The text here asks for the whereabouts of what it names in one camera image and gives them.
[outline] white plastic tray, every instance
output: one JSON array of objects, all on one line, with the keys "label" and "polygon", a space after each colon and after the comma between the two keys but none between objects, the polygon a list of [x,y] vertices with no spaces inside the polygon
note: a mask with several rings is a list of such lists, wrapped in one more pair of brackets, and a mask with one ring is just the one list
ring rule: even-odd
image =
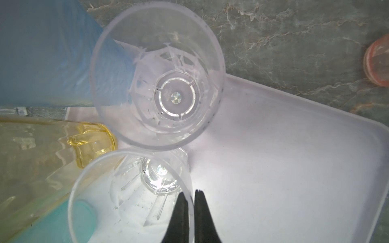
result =
[{"label": "white plastic tray", "polygon": [[[67,118],[100,122],[94,108]],[[388,147],[381,123],[228,75],[184,149],[223,243],[362,243],[389,189]]]}]

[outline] marble countertop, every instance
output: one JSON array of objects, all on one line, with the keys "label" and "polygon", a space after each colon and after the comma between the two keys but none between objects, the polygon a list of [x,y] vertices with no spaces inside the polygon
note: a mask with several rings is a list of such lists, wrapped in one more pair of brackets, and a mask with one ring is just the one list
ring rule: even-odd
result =
[{"label": "marble countertop", "polygon": [[[106,26],[144,0],[80,0]],[[370,83],[363,55],[389,33],[387,0],[177,0],[215,33],[229,74],[389,126],[389,89]],[[60,118],[64,110],[30,108]],[[386,200],[371,242],[389,242]]]}]

